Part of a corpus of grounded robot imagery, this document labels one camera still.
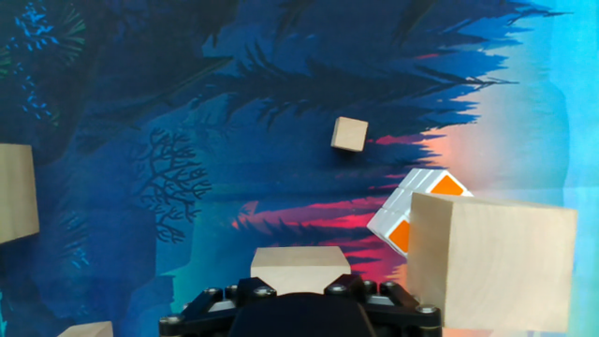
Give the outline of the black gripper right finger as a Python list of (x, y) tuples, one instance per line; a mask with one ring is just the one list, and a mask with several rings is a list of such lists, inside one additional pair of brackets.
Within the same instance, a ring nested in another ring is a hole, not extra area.
[(349, 300), (375, 336), (441, 337), (441, 310), (421, 304), (394, 281), (378, 284), (342, 274), (324, 288), (324, 295)]

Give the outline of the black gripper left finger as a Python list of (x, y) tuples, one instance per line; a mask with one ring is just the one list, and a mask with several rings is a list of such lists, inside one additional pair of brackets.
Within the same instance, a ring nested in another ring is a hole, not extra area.
[(257, 277), (240, 279), (225, 288), (206, 288), (181, 312), (159, 319), (159, 336), (228, 336), (243, 307), (276, 296), (277, 291)]

